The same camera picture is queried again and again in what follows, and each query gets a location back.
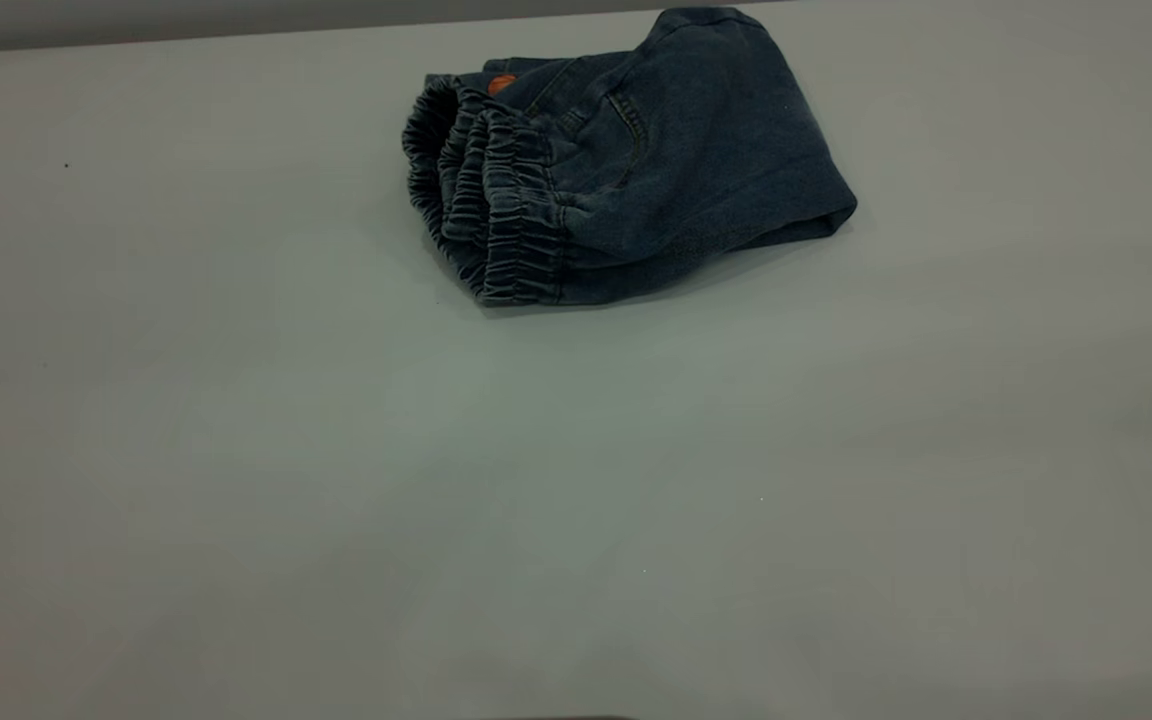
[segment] denim fabric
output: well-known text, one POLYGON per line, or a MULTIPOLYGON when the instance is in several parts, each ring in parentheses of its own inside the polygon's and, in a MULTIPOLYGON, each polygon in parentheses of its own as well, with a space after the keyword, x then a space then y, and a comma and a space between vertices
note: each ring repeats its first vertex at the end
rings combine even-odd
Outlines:
POLYGON ((628 53, 429 76, 403 150, 412 205, 485 305, 641 295, 856 210, 776 43, 732 8, 667 10, 628 53))

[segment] folded jeans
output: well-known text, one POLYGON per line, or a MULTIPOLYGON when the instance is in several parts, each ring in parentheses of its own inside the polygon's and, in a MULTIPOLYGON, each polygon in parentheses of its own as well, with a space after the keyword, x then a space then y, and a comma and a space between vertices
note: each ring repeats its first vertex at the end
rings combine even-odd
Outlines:
POLYGON ((666 10, 627 53, 429 76, 403 150, 412 205, 485 305, 641 295, 856 210, 776 43, 732 8, 666 10))

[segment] orange label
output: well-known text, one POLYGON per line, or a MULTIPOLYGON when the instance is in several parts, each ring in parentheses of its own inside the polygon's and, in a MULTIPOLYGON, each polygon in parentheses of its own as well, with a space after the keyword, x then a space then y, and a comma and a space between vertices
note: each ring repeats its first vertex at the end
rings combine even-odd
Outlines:
POLYGON ((497 76, 492 78, 492 83, 488 85, 488 94, 497 94, 497 92, 500 92, 505 90, 505 88, 511 85, 511 83, 517 78, 518 76, 497 76))

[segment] stitching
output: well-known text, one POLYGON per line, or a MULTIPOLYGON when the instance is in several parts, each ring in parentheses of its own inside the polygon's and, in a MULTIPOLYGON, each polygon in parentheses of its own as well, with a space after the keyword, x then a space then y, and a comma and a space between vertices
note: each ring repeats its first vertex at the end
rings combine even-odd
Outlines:
POLYGON ((621 179, 616 181, 614 187, 626 187, 628 179, 630 179, 630 173, 634 170, 635 165, 639 164, 641 156, 643 156, 643 149, 646 145, 646 132, 641 128, 639 113, 635 108, 634 103, 628 99, 628 97, 622 96, 620 92, 608 92, 607 99, 612 101, 612 108, 616 111, 616 114, 621 116, 626 128, 634 136, 634 150, 630 152, 630 162, 626 167, 626 172, 621 173, 621 179))

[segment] denim pants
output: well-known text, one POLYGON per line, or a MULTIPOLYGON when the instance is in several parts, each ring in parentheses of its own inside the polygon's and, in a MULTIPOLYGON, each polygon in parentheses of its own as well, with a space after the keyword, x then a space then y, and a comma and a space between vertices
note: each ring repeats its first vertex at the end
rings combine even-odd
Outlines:
POLYGON ((429 76, 403 150, 485 305, 641 295, 856 210, 776 43, 732 8, 667 10, 627 53, 429 76))

